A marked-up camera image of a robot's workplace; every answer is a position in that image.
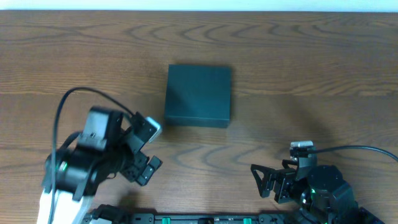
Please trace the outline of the dark green box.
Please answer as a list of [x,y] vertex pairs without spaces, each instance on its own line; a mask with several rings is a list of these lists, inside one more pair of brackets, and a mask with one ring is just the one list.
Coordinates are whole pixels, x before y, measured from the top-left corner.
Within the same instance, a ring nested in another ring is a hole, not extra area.
[[230,67],[170,64],[165,123],[227,128],[231,116],[231,78]]

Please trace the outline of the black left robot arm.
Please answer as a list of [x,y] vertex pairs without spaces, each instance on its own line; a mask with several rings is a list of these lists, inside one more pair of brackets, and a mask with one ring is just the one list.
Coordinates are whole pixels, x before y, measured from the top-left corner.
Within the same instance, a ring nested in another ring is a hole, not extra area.
[[141,149],[161,131],[157,121],[139,113],[92,107],[84,129],[45,161],[38,223],[81,223],[110,174],[145,186],[162,161]]

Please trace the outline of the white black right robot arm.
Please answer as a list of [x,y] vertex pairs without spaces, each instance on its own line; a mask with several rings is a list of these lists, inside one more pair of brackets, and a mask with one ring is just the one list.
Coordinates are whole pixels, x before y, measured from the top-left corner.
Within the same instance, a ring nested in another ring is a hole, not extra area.
[[310,223],[382,223],[354,198],[353,189],[336,166],[318,165],[316,152],[290,151],[282,169],[251,165],[262,198],[275,193],[277,203],[295,202]]

